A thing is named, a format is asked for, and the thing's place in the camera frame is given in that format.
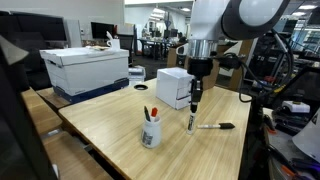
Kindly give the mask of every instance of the red pen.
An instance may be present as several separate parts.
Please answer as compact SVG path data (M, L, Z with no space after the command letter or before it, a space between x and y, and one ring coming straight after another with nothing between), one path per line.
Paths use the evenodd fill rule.
M157 112L158 112L158 109L156 107L152 108L151 116L152 117L156 117L157 116Z

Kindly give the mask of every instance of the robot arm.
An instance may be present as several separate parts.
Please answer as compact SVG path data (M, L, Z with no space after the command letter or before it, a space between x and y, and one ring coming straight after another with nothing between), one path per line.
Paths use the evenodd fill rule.
M278 22L290 0L194 0L187 55L191 86L191 134L202 96L202 78L211 73L221 32L230 39L261 37Z

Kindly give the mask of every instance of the pen holder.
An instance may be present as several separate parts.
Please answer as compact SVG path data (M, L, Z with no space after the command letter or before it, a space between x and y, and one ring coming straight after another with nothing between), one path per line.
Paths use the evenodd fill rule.
M141 142L147 148L155 148L161 142L160 117L157 116L152 122L144 120L141 133Z

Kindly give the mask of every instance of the ceiling light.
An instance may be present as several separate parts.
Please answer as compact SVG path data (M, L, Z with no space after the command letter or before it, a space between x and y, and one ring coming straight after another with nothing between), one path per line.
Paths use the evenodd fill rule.
M190 11L190 9L189 9L189 8L181 8L181 11L189 12L189 11Z
M304 12L295 12L295 13L292 13L292 15L294 16L302 16L302 15L305 15L306 13Z
M155 13L162 13L162 14L165 13L164 10L161 10L161 9L158 9L158 8L154 8L154 9L153 9L153 12L155 12Z
M304 5L304 6L300 6L299 9L305 9L305 10L308 10L308 9L315 9L317 6L314 6L314 5Z
M153 19L153 20L156 20L156 21L160 21L159 18L154 18L154 17L149 17L149 19Z
M163 18L163 15L160 14L151 14L152 17Z

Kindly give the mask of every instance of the office workstation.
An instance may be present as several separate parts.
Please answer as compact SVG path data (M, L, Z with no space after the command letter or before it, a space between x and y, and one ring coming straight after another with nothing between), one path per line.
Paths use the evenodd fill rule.
M134 3L0 9L0 179L319 179L317 2Z

